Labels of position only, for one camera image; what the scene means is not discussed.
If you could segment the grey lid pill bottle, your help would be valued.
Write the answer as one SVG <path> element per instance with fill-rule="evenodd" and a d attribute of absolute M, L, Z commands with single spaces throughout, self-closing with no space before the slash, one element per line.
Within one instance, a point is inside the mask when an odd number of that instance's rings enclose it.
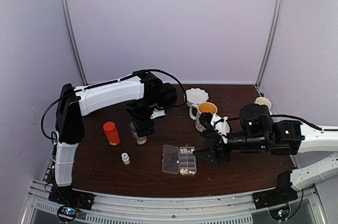
<path fill-rule="evenodd" d="M 132 136 L 134 138 L 134 141 L 137 145 L 144 145 L 146 142 L 147 142 L 147 137 L 144 136 L 144 137 L 139 137 L 137 132 L 136 132 L 136 128 L 134 126 L 134 123 L 131 122 L 130 123 L 130 129 L 131 129 L 131 132 L 132 132 Z"/>

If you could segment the orange pill bottle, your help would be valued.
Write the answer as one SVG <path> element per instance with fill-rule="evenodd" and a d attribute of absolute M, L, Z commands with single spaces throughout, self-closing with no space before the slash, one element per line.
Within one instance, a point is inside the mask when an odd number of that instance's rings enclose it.
<path fill-rule="evenodd" d="M 120 144 L 120 137 L 114 122 L 104 123 L 103 130 L 110 145 L 117 146 Z"/>

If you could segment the clear plastic pill organizer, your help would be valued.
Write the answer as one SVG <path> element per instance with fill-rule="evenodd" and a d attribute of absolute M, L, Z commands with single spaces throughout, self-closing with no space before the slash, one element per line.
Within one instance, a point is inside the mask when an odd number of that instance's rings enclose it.
<path fill-rule="evenodd" d="M 193 154 L 181 154 L 180 147 L 163 145 L 162 171 L 167 174 L 179 174 L 181 168 L 193 167 L 197 172 L 196 157 Z"/>

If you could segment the small white bottle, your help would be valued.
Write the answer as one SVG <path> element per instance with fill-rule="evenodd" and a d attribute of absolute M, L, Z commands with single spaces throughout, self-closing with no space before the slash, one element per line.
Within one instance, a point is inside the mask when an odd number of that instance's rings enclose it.
<path fill-rule="evenodd" d="M 125 164 L 125 165 L 129 165 L 130 164 L 130 157 L 129 155 L 124 152 L 121 154 L 121 159 L 122 159 L 122 162 Z"/>

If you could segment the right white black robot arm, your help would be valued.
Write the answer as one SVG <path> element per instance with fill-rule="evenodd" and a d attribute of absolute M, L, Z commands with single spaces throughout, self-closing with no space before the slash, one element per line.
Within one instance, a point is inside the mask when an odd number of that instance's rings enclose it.
<path fill-rule="evenodd" d="M 200 115 L 200 123 L 205 128 L 202 135 L 214 142 L 194 155 L 218 165 L 228 162 L 232 152 L 259 153 L 264 150 L 278 156 L 331 152 L 329 157 L 312 165 L 280 174 L 270 196 L 278 204 L 297 196 L 313 183 L 337 175 L 337 127 L 320 127 L 291 115 L 280 115 L 278 122 L 273 118 L 275 115 L 266 105 L 245 105 L 237 117 L 241 130 L 233 132 L 229 126 L 230 118 L 205 111 Z"/>

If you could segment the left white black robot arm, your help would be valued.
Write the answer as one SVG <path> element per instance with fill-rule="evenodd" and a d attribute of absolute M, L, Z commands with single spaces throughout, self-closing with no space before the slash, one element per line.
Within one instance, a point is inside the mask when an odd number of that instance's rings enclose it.
<path fill-rule="evenodd" d="M 62 87 L 59 99 L 52 105 L 57 106 L 55 196 L 63 204 L 71 205 L 76 200 L 76 193 L 69 187 L 75 153 L 85 137 L 84 116 L 126 102 L 137 136 L 143 137 L 153 134 L 154 120 L 165 117 L 167 110 L 175 106 L 176 88 L 154 73 L 154 69 L 138 70 L 111 81 L 77 87 L 69 83 Z"/>

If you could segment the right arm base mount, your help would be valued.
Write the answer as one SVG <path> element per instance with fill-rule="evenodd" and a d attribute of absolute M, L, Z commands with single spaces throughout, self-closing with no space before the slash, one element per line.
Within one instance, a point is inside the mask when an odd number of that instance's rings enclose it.
<path fill-rule="evenodd" d="M 256 209 L 269 208 L 298 199 L 298 193 L 293 189 L 271 189 L 252 194 Z"/>

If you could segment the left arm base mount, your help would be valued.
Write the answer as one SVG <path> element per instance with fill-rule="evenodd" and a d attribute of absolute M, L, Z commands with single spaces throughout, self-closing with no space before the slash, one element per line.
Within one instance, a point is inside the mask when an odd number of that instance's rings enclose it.
<path fill-rule="evenodd" d="M 76 209 L 91 210 L 94 194 L 72 190 L 70 192 L 54 191 L 49 194 L 48 200 Z"/>

